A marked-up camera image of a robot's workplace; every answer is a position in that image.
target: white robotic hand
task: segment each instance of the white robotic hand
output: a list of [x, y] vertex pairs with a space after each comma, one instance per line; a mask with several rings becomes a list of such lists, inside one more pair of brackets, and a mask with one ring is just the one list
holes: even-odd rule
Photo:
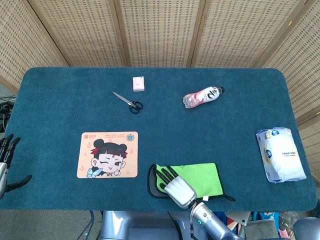
[[194, 240], [194, 228], [192, 218], [201, 224], [207, 233], [215, 240], [243, 240], [235, 235], [220, 219], [203, 203], [197, 202], [196, 191], [170, 167], [161, 169], [163, 174], [155, 170], [155, 173], [166, 183], [160, 183], [160, 187], [172, 198], [172, 200], [183, 209], [190, 208], [190, 237]]

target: plastic bag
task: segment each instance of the plastic bag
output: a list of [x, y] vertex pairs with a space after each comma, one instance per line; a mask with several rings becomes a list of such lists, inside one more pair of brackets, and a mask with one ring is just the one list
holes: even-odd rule
[[267, 179], [271, 183], [306, 179], [291, 130], [284, 127], [256, 133]]

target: cartoon girl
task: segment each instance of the cartoon girl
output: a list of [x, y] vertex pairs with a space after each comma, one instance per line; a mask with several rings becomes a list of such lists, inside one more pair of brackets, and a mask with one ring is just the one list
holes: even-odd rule
[[127, 145], [116, 144], [113, 142], [104, 142], [103, 139], [94, 141], [95, 149], [91, 150], [93, 158], [91, 160], [92, 168], [89, 168], [87, 178], [95, 178], [96, 176], [120, 176], [120, 169], [122, 169], [126, 162]]

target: robotic hand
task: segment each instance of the robotic hand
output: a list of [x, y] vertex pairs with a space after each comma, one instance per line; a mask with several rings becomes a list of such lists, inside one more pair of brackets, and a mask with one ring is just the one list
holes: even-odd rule
[[7, 185], [7, 177], [11, 161], [14, 156], [16, 145], [20, 141], [20, 137], [17, 137], [10, 143], [13, 137], [14, 135], [10, 134], [7, 138], [4, 137], [0, 139], [0, 199], [5, 193], [26, 185], [32, 178], [32, 175], [28, 175], [20, 182]]
[[215, 240], [243, 240], [235, 235], [222, 221], [203, 203], [197, 202], [195, 190], [181, 177], [175, 170], [167, 166], [170, 173], [164, 168], [163, 174], [155, 170], [155, 173], [166, 183], [160, 186], [164, 189], [172, 200], [183, 209], [190, 208], [190, 237], [194, 240], [194, 228], [192, 218], [205, 228], [207, 233]]

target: table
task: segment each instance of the table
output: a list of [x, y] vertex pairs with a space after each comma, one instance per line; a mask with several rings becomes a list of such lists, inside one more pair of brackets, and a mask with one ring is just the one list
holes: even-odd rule
[[[144, 76], [145, 91], [132, 91]], [[223, 86], [217, 100], [186, 109], [182, 98]], [[144, 104], [139, 114], [112, 92]], [[267, 181], [255, 132], [291, 129], [307, 179]], [[137, 131], [138, 176], [79, 179], [83, 132]], [[4, 209], [175, 211], [170, 199], [148, 193], [151, 164], [214, 162], [225, 193], [206, 204], [215, 211], [307, 211], [316, 192], [284, 76], [276, 69], [39, 67], [28, 70], [6, 134], [21, 137], [8, 183], [32, 174], [6, 193]]]

